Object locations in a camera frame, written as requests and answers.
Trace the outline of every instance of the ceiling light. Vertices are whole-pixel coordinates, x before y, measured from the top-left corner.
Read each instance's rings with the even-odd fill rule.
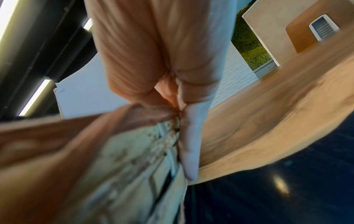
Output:
[[[39,88],[37,89],[37,91],[33,94],[33,96],[31,97],[31,99],[28,101],[28,103],[26,104],[26,106],[23,108],[23,110],[21,111],[21,113],[19,114],[19,116],[26,116],[27,112],[29,111],[29,109],[33,106],[33,104],[36,102],[36,100],[38,99],[38,97],[41,95],[41,93],[43,92],[43,90],[48,86],[48,84],[51,82],[50,79],[45,79],[43,80],[42,84],[39,86]]]
[[[88,21],[84,25],[84,29],[89,31],[92,27],[92,18],[89,18]]]
[[[0,6],[0,42],[20,0],[3,0]]]

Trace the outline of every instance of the white vent frame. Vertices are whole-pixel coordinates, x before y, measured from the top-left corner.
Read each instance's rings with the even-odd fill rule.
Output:
[[[324,18],[335,32],[339,31],[339,26],[335,22],[333,22],[333,20],[327,14],[323,14],[323,15],[319,16],[317,19],[313,20],[309,25],[310,30],[312,31],[312,33],[314,34],[314,36],[316,37],[316,39],[318,41],[321,41],[323,39],[320,37],[320,35],[318,35],[318,33],[316,32],[316,30],[312,26],[312,24],[314,24],[317,20],[319,20],[321,18]]]

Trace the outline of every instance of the white brick wall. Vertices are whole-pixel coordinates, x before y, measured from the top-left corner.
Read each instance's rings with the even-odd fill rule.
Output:
[[[257,79],[238,50],[230,43],[224,75],[211,107],[215,107]]]

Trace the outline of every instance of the live edge wood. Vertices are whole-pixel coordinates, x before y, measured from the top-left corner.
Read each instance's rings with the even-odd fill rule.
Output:
[[[270,164],[335,129],[354,110],[353,37],[350,24],[214,107],[190,184]]]

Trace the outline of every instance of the dark floor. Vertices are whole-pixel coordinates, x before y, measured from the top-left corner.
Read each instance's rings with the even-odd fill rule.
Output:
[[[354,113],[274,164],[188,188],[188,223],[354,224]]]

